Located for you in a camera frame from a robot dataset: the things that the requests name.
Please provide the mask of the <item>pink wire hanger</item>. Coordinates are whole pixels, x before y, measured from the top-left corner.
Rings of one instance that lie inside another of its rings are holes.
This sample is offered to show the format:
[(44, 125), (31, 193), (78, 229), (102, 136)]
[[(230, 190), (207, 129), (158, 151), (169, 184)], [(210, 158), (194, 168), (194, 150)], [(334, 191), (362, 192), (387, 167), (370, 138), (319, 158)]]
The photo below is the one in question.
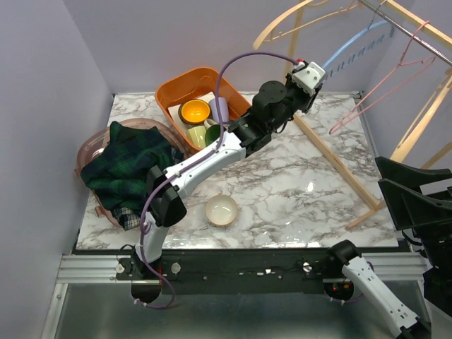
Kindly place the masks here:
[[(418, 37), (421, 30), (430, 24), (429, 20), (426, 20), (423, 22), (418, 29), (413, 33), (412, 37), (410, 38), (409, 42), (405, 46), (405, 49), (403, 50), (403, 53), (400, 56), (400, 59), (398, 63), (395, 65), (395, 67), (387, 73), (351, 110), (349, 113), (347, 113), (345, 116), (343, 116), (339, 121), (337, 121), (329, 130), (329, 134), (332, 135), (339, 131), (341, 128), (345, 127), (347, 124), (349, 124), (351, 121), (355, 120), (357, 117), (359, 117), (361, 114), (367, 112), (370, 108), (375, 106), (376, 104), (380, 103), (383, 99), (386, 99), (388, 96), (392, 95), (396, 91), (400, 90), (402, 87), (407, 85), (409, 82), (413, 81), (416, 77), (418, 77), (421, 73), (426, 71), (436, 60), (435, 56), (428, 57), (426, 59), (418, 59), (418, 60), (412, 60), (412, 61), (406, 61), (406, 55), (408, 53), (408, 50), (410, 49), (410, 46), (414, 39)], [(413, 65), (421, 65), (422, 68), (420, 68), (416, 73), (412, 74), (410, 77), (406, 78), (403, 82), (398, 84), (397, 86), (390, 89), (388, 92), (384, 93), (381, 97), (376, 99), (371, 104), (367, 105), (364, 109), (361, 109), (358, 111), (358, 108), (365, 103), (367, 99), (371, 95), (373, 95), (383, 84), (385, 84), (392, 76), (395, 75), (395, 73), (402, 68), (410, 67)]]

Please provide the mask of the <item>light blue hanger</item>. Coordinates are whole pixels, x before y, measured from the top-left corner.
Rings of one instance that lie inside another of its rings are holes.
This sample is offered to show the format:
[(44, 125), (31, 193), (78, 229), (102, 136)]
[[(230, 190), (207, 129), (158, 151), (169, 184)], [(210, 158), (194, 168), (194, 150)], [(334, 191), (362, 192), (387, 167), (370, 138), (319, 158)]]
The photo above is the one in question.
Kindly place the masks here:
[(336, 50), (323, 64), (323, 69), (326, 71), (324, 80), (336, 76), (343, 69), (354, 63), (367, 52), (373, 50), (379, 44), (386, 40), (393, 38), (396, 28), (387, 20), (380, 18), (376, 13), (386, 1), (381, 3), (373, 11), (370, 22), (361, 29), (357, 34), (353, 35), (341, 47)]

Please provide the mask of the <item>dark green plaid skirt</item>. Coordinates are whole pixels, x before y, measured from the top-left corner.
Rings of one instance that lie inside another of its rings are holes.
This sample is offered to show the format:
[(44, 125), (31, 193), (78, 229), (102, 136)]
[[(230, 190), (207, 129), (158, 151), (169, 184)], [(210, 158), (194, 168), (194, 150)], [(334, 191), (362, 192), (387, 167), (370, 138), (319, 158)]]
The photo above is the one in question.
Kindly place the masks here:
[(110, 142), (81, 170), (81, 179), (94, 191), (104, 208), (128, 208), (137, 213), (145, 204), (148, 171), (174, 165), (172, 147), (154, 126), (132, 129), (114, 121)]

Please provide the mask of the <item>navy plaid skirt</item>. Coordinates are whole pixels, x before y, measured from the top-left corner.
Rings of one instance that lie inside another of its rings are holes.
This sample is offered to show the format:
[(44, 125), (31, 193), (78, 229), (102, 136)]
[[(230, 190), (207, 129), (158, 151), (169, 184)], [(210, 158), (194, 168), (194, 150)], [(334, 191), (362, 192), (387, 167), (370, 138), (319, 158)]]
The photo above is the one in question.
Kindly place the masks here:
[[(174, 164), (180, 163), (184, 159), (183, 152), (172, 148), (172, 159)], [(140, 216), (130, 208), (122, 207), (114, 209), (112, 216), (125, 231), (139, 227)]]

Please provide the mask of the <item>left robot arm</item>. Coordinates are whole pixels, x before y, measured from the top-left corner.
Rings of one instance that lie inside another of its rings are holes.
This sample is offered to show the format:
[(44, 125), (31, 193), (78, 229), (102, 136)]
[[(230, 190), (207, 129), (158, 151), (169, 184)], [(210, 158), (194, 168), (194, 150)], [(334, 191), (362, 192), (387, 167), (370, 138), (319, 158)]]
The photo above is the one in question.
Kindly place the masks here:
[(168, 229), (186, 215), (184, 198), (216, 172), (239, 162), (270, 143), (296, 112), (310, 109), (325, 73), (306, 69), (286, 75), (286, 82), (268, 81), (254, 96), (246, 113), (235, 120), (222, 137), (178, 165), (148, 173), (148, 199), (142, 212), (145, 232), (136, 245), (132, 270), (142, 279), (156, 272), (156, 260)]

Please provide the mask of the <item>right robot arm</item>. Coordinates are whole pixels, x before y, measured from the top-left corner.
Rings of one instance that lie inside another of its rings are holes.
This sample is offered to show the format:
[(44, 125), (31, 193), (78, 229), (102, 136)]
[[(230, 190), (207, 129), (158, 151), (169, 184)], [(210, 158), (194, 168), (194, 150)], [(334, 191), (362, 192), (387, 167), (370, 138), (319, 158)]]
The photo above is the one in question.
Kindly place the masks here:
[[(423, 274), (424, 298), (451, 314), (451, 189), (422, 193), (425, 184), (451, 178), (449, 169), (419, 169), (376, 157), (379, 187), (398, 231), (411, 229), (420, 239), (431, 268)], [(430, 338), (431, 326), (405, 306), (377, 277), (349, 240), (328, 249), (326, 271), (344, 275), (382, 315), (394, 338)]]

